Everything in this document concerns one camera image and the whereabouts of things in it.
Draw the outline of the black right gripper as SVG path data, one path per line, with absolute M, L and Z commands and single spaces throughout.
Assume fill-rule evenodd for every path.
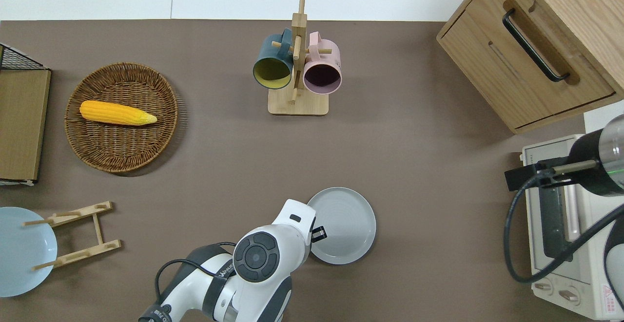
M 524 165 L 523 167 L 505 171 L 508 191 L 518 191 L 525 182 L 530 180 L 533 176 L 536 176 L 539 171 L 550 169 L 557 165 L 557 158 L 549 158 L 537 161 L 535 164 Z M 528 188 L 552 188 L 552 183 L 552 176 L 550 176 L 546 179 L 533 181 L 532 184 L 529 184 Z

